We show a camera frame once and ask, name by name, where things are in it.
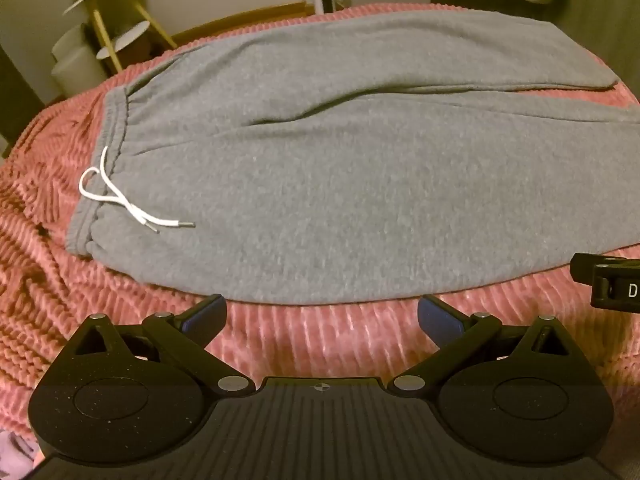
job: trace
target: pink blanket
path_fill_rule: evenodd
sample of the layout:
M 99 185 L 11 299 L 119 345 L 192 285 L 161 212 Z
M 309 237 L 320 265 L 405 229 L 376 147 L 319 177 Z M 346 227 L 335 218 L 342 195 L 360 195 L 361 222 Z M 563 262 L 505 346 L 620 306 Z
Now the pink blanket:
M 225 36 L 433 8 L 442 6 L 357 7 L 255 25 Z M 78 178 L 89 165 L 100 129 L 104 95 L 159 61 L 131 66 L 98 88 L 44 110 L 0 168 L 0 428 L 4 430 L 32 436 L 27 420 L 30 393 L 88 314 L 104 312 L 114 323 L 130 324 L 159 310 L 181 312 L 198 299 L 141 285 L 63 248 L 79 199 Z M 621 107 L 638 104 L 622 83 L 605 92 L 542 93 Z M 640 246 L 616 254 L 640 258 Z M 589 288 L 572 282 L 566 267 L 443 298 L 464 312 L 488 311 L 510 324 L 555 314 L 607 384 L 640 382 L 640 316 L 592 309 Z M 415 299 L 304 308 L 230 303 L 226 328 L 208 349 L 257 383 L 267 375 L 374 375 L 388 380 L 434 350 L 418 327 L 415 306 Z M 637 402 L 637 395 L 625 392 L 626 388 L 612 390 L 618 414 Z

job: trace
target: wooden baseboard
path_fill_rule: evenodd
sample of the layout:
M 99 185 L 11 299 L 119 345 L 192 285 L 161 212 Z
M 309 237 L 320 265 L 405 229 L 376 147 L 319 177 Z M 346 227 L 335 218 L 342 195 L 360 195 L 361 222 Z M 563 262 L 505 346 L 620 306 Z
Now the wooden baseboard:
M 249 10 L 227 16 L 214 22 L 205 23 L 199 27 L 190 28 L 174 35 L 174 41 L 178 45 L 191 43 L 191 41 L 209 36 L 217 36 L 223 32 L 236 28 L 257 25 L 257 23 L 279 22 L 291 18 L 303 18 L 314 14 L 314 6 L 306 2 L 297 2 L 275 7 L 263 7 L 262 9 Z
M 59 95 L 57 96 L 55 99 L 52 99 L 51 101 L 49 101 L 48 103 L 46 103 L 44 105 L 45 108 L 49 108 L 50 106 L 53 105 L 57 105 L 58 103 L 61 103 L 62 101 L 64 101 L 66 99 L 66 97 L 64 97 L 63 95 Z

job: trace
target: black circular pad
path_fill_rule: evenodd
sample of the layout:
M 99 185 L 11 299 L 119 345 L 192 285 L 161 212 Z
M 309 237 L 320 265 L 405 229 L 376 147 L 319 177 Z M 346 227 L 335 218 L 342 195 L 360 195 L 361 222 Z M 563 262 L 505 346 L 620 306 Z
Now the black circular pad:
M 32 395 L 30 420 L 48 454 L 135 462 L 170 449 L 202 420 L 202 391 L 180 370 L 135 357 L 123 365 L 106 352 L 81 357 Z
M 139 412 L 148 398 L 144 384 L 125 377 L 109 377 L 80 388 L 74 404 L 86 416 L 115 420 Z
M 516 418 L 544 420 L 562 413 L 569 397 L 551 381 L 524 377 L 500 384 L 494 390 L 494 402 L 501 410 Z
M 606 436 L 612 408 L 602 384 L 565 367 L 509 360 L 465 368 L 440 390 L 438 408 L 460 440 L 498 460 L 548 464 L 575 459 Z

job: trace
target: table leg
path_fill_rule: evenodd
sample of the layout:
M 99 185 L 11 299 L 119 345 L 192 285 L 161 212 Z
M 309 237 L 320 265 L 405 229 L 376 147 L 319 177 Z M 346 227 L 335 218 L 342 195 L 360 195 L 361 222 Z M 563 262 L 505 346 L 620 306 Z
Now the table leg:
M 100 32 L 100 36 L 104 41 L 104 46 L 107 47 L 107 52 L 109 53 L 109 57 L 111 57 L 111 61 L 113 61 L 113 65 L 118 72 L 122 72 L 122 65 L 120 64 L 120 60 L 116 55 L 116 51 L 113 47 L 113 43 L 111 43 L 111 38 L 109 37 L 109 33 L 107 32 L 106 27 L 104 27 L 104 21 L 102 20 L 102 15 L 100 14 L 100 10 L 94 4 L 92 6 L 92 14 L 94 16 L 95 25 L 98 27 L 98 31 Z
M 167 44 L 171 48 L 178 48 L 178 45 L 177 43 L 175 43 L 174 39 L 166 33 L 164 28 L 160 26 L 160 23 L 156 22 L 156 20 L 153 19 L 151 14 L 147 12 L 145 7 L 143 7 L 139 1 L 137 0 L 130 0 L 130 1 L 133 4 L 134 8 L 137 10 L 137 12 L 139 12 L 139 14 L 149 22 L 149 25 L 151 25 L 158 32 L 158 34 L 162 36 L 162 38 L 167 42 Z

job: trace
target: ribbed black surface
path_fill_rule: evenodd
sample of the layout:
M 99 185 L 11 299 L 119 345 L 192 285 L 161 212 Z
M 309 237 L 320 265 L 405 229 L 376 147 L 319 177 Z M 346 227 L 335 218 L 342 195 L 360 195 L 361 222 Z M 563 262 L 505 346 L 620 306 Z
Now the ribbed black surface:
M 329 388 L 318 386 L 324 383 Z M 374 379 L 269 378 L 219 403 L 188 444 L 128 468 L 50 460 L 33 480 L 613 480 L 592 460 L 522 468 L 454 441 L 428 405 Z

